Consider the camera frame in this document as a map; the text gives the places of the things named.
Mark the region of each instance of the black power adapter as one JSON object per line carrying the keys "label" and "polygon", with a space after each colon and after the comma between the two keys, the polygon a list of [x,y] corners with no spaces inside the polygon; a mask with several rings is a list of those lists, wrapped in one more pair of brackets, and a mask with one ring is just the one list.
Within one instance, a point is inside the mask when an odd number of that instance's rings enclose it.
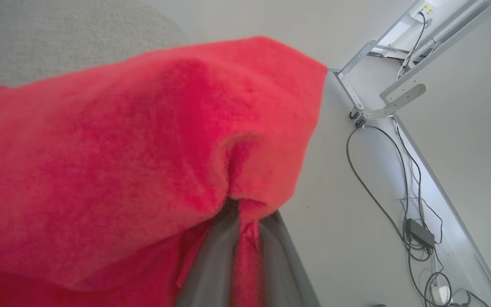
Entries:
{"label": "black power adapter", "polygon": [[425,229],[422,225],[418,224],[415,220],[411,218],[407,219],[405,222],[405,232],[424,247],[435,249],[435,235]]}

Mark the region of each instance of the red fabric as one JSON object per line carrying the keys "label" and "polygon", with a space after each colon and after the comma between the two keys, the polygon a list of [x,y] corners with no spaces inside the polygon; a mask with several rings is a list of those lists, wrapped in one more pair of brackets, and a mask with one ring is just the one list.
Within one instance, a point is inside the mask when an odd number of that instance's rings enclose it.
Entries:
{"label": "red fabric", "polygon": [[0,87],[0,306],[171,306],[226,197],[234,303],[263,301],[257,221],[288,200],[326,68],[267,38]]}

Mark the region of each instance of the caster wheel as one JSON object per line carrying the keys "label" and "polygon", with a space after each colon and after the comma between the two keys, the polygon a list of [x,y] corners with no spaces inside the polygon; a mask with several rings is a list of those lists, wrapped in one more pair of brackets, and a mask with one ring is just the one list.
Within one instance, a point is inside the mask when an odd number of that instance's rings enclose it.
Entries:
{"label": "caster wheel", "polygon": [[349,118],[351,118],[351,119],[353,119],[353,120],[354,120],[354,119],[356,119],[357,117],[359,117],[359,112],[358,112],[358,111],[356,111],[355,109],[353,109],[353,111],[350,111],[350,112],[349,112]]}
{"label": "caster wheel", "polygon": [[364,119],[358,119],[355,122],[355,128],[361,128],[361,127],[363,127],[363,125],[365,125],[365,120]]}

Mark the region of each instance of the white power adapter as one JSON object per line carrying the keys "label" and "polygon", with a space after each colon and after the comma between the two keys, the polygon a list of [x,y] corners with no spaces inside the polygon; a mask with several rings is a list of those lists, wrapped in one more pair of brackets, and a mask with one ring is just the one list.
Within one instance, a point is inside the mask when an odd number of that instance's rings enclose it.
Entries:
{"label": "white power adapter", "polygon": [[431,288],[431,291],[433,291],[433,302],[437,305],[444,305],[448,302],[448,298],[451,296],[450,294],[450,288],[448,286],[433,286]]}

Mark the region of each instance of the beige textured fabric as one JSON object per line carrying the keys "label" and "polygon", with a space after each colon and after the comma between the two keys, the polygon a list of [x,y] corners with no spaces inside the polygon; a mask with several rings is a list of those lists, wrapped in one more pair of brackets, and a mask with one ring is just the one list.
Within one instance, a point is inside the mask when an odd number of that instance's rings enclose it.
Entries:
{"label": "beige textured fabric", "polygon": [[2,85],[185,43],[173,21],[137,0],[0,0]]}

